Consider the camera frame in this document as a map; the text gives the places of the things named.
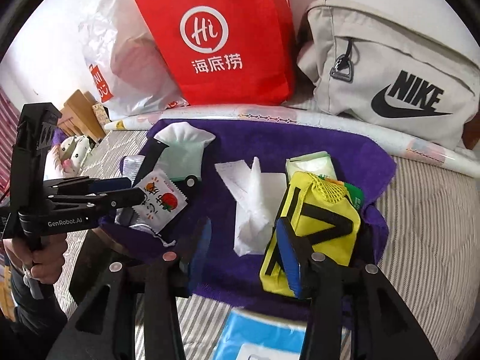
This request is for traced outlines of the person's left hand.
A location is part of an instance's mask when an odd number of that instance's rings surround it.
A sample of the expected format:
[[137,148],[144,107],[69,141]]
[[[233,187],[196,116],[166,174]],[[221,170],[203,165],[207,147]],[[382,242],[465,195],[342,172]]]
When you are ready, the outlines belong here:
[[23,267],[30,269],[32,278],[43,284],[55,284],[63,271],[64,253],[68,249],[66,234],[47,238],[42,250],[31,251],[20,238],[6,239],[3,245],[13,267],[21,272]]

